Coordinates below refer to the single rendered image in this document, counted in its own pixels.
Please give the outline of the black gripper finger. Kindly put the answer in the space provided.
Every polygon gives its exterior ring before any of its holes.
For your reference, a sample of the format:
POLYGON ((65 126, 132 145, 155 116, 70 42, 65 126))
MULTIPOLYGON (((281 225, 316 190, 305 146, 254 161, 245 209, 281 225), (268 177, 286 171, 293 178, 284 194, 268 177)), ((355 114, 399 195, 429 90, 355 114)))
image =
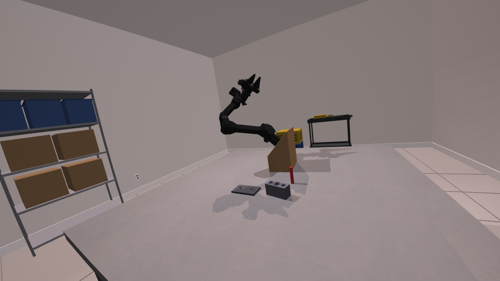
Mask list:
POLYGON ((247 80, 248 82, 250 82, 250 83, 252 84, 252 83, 253 83, 253 81, 254 81, 254 79, 255 79, 255 75, 256 75, 256 74, 252 75, 252 76, 251 76, 251 78, 249 78, 249 79, 245 79, 245 80, 247 80))
POLYGON ((257 87, 258 89, 260 89, 260 81, 261 81, 261 78, 259 77, 254 83, 252 83, 252 85, 254 85, 255 87, 257 87))

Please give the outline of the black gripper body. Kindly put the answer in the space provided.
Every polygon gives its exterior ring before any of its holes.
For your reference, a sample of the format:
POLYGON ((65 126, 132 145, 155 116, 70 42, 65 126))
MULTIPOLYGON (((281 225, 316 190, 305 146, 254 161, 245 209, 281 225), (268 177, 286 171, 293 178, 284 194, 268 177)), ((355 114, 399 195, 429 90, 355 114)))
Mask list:
MULTIPOLYGON (((243 79, 244 80, 244 79, 243 79)), ((245 80, 244 80, 245 81, 245 80)), ((246 85, 247 85, 247 90, 243 91, 242 90, 242 94, 244 94, 245 96, 247 97, 250 97, 251 95, 251 92, 254 91, 256 94, 258 94, 260 92, 260 90, 258 90, 257 87, 255 87, 254 85, 251 85, 250 82, 248 81, 245 81, 246 85)))

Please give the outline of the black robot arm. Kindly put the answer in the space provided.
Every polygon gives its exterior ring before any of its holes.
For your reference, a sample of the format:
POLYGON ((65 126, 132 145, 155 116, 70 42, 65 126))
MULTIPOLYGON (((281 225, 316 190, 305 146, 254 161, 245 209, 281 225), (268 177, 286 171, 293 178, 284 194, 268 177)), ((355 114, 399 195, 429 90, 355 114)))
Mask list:
MULTIPOLYGON (((241 85, 241 89, 243 89, 243 91, 248 89, 243 79, 239 80, 237 83, 241 85)), ((276 146, 281 138, 274 134, 276 130, 268 123, 262 123, 261 126, 246 126, 236 124, 229 120, 228 116, 230 113, 237 109, 240 106, 240 103, 242 103, 242 105, 247 105, 245 101, 248 98, 235 87, 229 91, 229 94, 233 96, 232 102, 219 115, 221 133, 224 135, 231 135, 233 133, 250 133, 260 135, 261 137, 264 137, 264 142, 270 142, 276 146)))

